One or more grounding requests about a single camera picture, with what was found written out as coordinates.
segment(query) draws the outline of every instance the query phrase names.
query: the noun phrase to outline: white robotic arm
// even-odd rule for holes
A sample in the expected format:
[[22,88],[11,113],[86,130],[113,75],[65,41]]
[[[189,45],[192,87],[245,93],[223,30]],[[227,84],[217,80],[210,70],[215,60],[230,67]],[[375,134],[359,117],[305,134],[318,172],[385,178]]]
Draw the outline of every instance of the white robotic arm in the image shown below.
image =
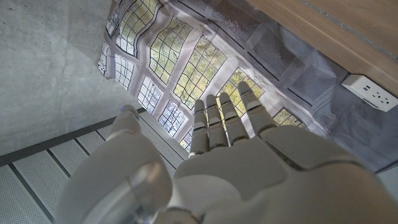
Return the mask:
[[170,178],[124,106],[107,141],[72,175],[58,223],[396,223],[398,208],[373,173],[304,129],[277,127],[242,82],[255,138],[225,93],[195,103],[189,160]]

